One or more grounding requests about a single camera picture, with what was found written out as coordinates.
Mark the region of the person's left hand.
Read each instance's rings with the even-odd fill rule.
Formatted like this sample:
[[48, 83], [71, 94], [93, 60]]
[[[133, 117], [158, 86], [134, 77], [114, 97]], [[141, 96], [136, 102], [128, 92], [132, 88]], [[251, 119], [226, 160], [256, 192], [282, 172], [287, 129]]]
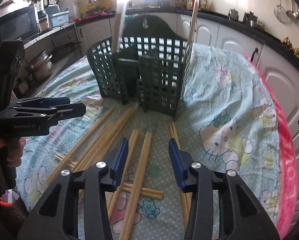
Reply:
[[8, 150], [7, 163], [9, 167], [19, 167], [21, 165], [21, 157], [23, 156], [23, 148], [26, 145], [26, 138], [1, 139], [0, 148], [6, 146]]

